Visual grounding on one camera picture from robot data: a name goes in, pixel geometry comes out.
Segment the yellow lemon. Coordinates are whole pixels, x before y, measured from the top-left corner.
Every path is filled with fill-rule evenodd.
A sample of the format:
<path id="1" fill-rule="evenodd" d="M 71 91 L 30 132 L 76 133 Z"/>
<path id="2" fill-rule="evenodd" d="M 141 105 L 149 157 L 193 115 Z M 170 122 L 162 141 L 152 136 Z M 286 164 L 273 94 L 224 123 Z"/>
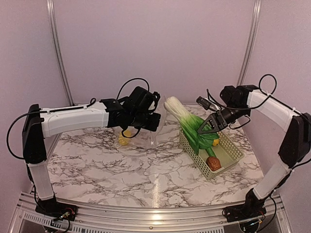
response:
<path id="1" fill-rule="evenodd" d="M 130 142 L 131 136 L 132 134 L 129 130 L 121 131 L 121 133 L 119 134 L 118 143 L 121 146 L 128 145 Z"/>
<path id="2" fill-rule="evenodd" d="M 212 143 L 212 146 L 215 147 L 217 145 L 219 145 L 219 139 L 214 139 L 213 143 Z"/>

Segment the green white bok choy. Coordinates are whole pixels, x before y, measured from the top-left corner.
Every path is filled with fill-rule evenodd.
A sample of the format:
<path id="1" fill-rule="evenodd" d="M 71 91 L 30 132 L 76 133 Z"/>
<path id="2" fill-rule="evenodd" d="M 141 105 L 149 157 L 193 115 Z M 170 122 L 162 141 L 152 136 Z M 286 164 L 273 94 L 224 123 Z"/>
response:
<path id="1" fill-rule="evenodd" d="M 204 120 L 190 113 L 178 98 L 174 96 L 167 98 L 164 108 L 178 120 L 183 134 L 195 154 L 199 154 L 199 150 L 213 147 L 213 140 L 219 139 L 217 133 L 198 134 L 197 130 Z"/>

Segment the clear zip top bag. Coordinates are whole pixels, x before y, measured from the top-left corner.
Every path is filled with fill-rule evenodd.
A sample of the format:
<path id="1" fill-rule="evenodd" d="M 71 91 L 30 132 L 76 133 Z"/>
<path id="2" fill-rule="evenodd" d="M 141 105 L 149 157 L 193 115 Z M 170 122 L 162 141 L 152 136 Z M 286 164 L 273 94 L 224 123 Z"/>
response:
<path id="1" fill-rule="evenodd" d="M 114 146 L 117 149 L 120 148 L 125 148 L 127 146 L 136 146 L 136 147 L 142 147 L 142 148 L 155 148 L 158 145 L 158 135 L 160 134 L 161 130 L 163 129 L 164 126 L 164 122 L 167 116 L 167 111 L 164 108 L 163 103 L 161 103 L 155 113 L 159 113 L 161 114 L 161 118 L 160 118 L 160 123 L 159 126 L 157 128 L 157 130 L 155 132 L 151 132 L 145 129 L 141 129 L 140 132 L 138 133 L 138 135 L 136 135 L 133 138 L 130 138 L 130 142 L 128 145 L 125 146 L 121 146 L 118 143 L 118 138 L 119 138 L 119 134 L 121 133 L 121 128 L 116 128 L 114 130 L 116 139 L 114 142 Z M 129 127 L 127 130 L 129 130 L 132 134 L 132 136 L 134 136 L 137 133 L 137 130 L 134 127 Z"/>

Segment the brown bread bun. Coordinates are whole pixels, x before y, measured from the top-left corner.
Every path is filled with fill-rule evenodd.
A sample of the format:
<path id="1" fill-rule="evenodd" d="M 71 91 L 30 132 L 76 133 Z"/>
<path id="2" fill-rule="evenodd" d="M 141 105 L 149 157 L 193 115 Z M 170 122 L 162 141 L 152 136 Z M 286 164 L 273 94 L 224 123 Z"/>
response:
<path id="1" fill-rule="evenodd" d="M 222 167 L 220 160 L 217 157 L 208 157 L 206 163 L 211 171 L 216 171 Z"/>

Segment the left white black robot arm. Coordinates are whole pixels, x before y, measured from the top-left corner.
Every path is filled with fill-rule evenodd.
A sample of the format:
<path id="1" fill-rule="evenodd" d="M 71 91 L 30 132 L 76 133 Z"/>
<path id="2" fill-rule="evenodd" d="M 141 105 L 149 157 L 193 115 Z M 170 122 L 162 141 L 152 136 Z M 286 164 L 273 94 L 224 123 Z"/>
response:
<path id="1" fill-rule="evenodd" d="M 56 134 L 86 128 L 121 127 L 123 131 L 133 127 L 155 132 L 161 115 L 155 112 L 158 99 L 144 97 L 134 100 L 124 97 L 119 100 L 93 100 L 89 105 L 69 108 L 41 110 L 37 104 L 29 108 L 23 131 L 23 158 L 27 164 L 30 180 L 39 197 L 36 211 L 49 216 L 60 216 L 65 212 L 73 214 L 76 206 L 56 200 L 48 169 L 44 139 Z"/>

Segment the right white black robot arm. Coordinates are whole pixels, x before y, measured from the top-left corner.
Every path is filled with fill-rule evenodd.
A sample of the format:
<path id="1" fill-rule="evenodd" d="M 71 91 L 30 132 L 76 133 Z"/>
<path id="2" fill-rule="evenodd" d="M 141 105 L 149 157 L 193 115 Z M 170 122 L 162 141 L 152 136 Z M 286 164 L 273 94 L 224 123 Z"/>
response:
<path id="1" fill-rule="evenodd" d="M 250 116 L 251 110 L 261 112 L 286 133 L 279 148 L 279 159 L 263 180 L 248 191 L 245 202 L 224 208 L 223 215 L 232 222 L 265 213 L 265 200 L 302 164 L 311 149 L 311 116 L 287 106 L 255 85 L 225 86 L 220 97 L 225 106 L 208 116 L 199 127 L 199 134 L 220 132 L 240 117 Z"/>

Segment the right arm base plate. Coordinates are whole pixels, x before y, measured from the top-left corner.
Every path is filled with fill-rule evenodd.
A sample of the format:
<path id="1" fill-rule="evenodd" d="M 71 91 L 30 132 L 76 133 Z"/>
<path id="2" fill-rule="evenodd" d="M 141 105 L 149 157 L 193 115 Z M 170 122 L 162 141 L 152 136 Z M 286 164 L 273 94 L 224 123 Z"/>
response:
<path id="1" fill-rule="evenodd" d="M 222 215 L 226 218 L 227 222 L 246 220 L 263 216 L 266 213 L 267 211 L 263 205 L 247 207 L 245 204 L 239 204 L 225 207 L 222 210 Z"/>

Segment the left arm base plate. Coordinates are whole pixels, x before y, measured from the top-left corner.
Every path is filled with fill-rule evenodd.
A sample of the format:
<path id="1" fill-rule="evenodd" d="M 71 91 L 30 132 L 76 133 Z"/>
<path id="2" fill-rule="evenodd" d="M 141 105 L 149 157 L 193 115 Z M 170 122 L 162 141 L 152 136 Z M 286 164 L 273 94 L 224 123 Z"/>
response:
<path id="1" fill-rule="evenodd" d="M 67 216 L 66 219 L 74 221 L 77 215 L 78 207 L 76 205 L 58 202 L 56 207 L 51 206 L 50 210 L 48 210 L 47 207 L 42 208 L 37 205 L 35 211 L 37 213 L 56 218 L 57 220 L 61 220 L 61 216 L 68 212 L 69 216 Z"/>

